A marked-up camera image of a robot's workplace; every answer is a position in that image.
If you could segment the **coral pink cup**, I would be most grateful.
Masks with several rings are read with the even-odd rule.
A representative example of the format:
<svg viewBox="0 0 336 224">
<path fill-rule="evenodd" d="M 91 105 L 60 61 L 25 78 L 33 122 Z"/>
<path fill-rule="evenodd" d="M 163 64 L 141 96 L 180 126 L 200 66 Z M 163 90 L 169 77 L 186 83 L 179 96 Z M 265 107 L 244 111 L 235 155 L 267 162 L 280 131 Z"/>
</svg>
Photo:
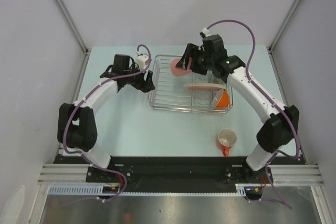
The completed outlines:
<svg viewBox="0 0 336 224">
<path fill-rule="evenodd" d="M 185 75 L 190 74 L 190 73 L 192 72 L 192 70 L 191 70 L 191 63 L 192 63 L 192 60 L 191 60 L 191 59 L 189 60 L 187 69 L 178 68 L 178 67 L 176 66 L 176 64 L 177 64 L 180 60 L 181 60 L 181 58 L 176 58 L 176 59 L 174 59 L 174 60 L 171 62 L 171 65 L 170 65 L 171 73 L 172 73 L 174 76 L 176 76 L 176 77 L 185 76 Z"/>
</svg>

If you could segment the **pink beige leaf plate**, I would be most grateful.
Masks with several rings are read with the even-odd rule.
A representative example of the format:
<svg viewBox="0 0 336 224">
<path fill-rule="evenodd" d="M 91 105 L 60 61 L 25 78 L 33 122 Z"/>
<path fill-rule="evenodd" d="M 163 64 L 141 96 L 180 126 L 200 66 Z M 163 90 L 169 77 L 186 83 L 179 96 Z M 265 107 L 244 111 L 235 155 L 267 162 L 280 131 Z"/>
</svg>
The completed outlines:
<svg viewBox="0 0 336 224">
<path fill-rule="evenodd" d="M 192 91 L 209 91 L 209 92 L 217 92 L 219 90 L 226 90 L 226 86 L 217 83 L 187 83 L 184 85 L 184 88 Z"/>
</svg>

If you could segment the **metal wire dish rack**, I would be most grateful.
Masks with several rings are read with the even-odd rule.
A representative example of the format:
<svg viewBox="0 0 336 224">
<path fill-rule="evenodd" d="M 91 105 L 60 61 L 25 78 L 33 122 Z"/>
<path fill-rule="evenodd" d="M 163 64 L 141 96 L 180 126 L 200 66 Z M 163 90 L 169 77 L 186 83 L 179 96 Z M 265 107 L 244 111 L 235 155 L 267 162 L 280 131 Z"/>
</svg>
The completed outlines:
<svg viewBox="0 0 336 224">
<path fill-rule="evenodd" d="M 155 89 L 149 92 L 148 102 L 150 106 L 158 110 L 170 110 L 179 112 L 198 112 L 226 114 L 234 105 L 233 90 L 222 80 L 214 77 L 212 72 L 206 75 L 189 73 L 182 77 L 172 74 L 170 65 L 178 55 L 157 55 L 153 65 L 153 83 Z M 187 84 L 221 84 L 228 95 L 226 107 L 212 106 L 212 101 L 221 88 L 188 88 Z"/>
</svg>

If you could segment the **white bowl orange outside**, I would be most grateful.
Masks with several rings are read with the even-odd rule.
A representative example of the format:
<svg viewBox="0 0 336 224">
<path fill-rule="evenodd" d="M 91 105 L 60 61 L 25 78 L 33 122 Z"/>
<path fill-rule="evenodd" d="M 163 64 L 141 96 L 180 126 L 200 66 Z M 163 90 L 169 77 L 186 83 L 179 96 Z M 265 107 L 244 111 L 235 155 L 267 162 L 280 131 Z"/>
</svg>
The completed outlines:
<svg viewBox="0 0 336 224">
<path fill-rule="evenodd" d="M 219 90 L 211 102 L 211 107 L 213 109 L 227 108 L 229 107 L 229 105 L 230 105 L 230 98 L 225 89 Z"/>
</svg>

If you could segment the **orange mug white inside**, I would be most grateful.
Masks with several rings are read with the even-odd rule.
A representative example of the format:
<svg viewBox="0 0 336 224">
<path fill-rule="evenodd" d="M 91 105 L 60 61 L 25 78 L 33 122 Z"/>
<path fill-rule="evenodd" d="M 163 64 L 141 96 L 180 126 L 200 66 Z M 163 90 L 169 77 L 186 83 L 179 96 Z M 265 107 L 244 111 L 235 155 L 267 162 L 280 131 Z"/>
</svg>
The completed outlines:
<svg viewBox="0 0 336 224">
<path fill-rule="evenodd" d="M 222 129 L 216 137 L 216 147 L 224 157 L 229 157 L 230 149 L 236 144 L 237 135 L 231 129 Z"/>
</svg>

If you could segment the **green ceramic bowl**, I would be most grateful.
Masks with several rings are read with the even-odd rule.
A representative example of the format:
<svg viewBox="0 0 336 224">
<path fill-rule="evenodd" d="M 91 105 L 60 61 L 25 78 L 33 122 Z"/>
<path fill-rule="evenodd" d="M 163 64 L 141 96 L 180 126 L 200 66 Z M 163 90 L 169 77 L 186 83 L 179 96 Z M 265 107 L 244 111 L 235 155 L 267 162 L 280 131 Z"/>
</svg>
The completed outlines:
<svg viewBox="0 0 336 224">
<path fill-rule="evenodd" d="M 226 84 L 223 82 L 222 79 L 215 77 L 213 73 L 211 73 L 211 75 L 210 75 L 209 82 L 210 82 L 210 83 L 214 83 L 214 84 L 220 84 L 220 85 L 223 85 L 223 86 L 226 85 Z"/>
</svg>

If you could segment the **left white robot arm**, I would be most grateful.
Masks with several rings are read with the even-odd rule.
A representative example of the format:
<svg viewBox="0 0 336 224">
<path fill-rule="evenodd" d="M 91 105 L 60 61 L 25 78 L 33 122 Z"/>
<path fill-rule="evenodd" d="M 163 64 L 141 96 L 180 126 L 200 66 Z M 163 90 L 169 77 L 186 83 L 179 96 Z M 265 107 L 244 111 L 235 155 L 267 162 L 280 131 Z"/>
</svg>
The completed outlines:
<svg viewBox="0 0 336 224">
<path fill-rule="evenodd" d="M 116 54 L 113 64 L 100 75 L 96 86 L 82 99 L 63 103 L 59 108 L 57 140 L 67 154 L 79 154 L 98 166 L 98 176 L 105 182 L 115 178 L 116 169 L 109 165 L 111 156 L 98 142 L 95 115 L 103 105 L 127 85 L 148 93 L 155 89 L 151 57 L 138 52 L 136 58 Z"/>
</svg>

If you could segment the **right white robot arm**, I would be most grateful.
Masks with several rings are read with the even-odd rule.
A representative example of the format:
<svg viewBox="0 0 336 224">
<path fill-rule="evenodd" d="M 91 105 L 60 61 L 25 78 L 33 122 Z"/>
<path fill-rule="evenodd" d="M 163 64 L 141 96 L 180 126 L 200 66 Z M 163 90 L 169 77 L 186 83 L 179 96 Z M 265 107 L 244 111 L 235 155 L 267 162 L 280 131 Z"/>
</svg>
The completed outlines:
<svg viewBox="0 0 336 224">
<path fill-rule="evenodd" d="M 261 170 L 284 145 L 298 140 L 299 110 L 272 97 L 250 75 L 247 65 L 236 55 L 229 56 L 220 35 L 209 35 L 202 45 L 187 44 L 181 58 L 171 63 L 175 76 L 189 73 L 206 75 L 209 71 L 235 89 L 255 110 L 263 126 L 256 135 L 257 145 L 246 158 L 243 179 L 254 183 Z"/>
</svg>

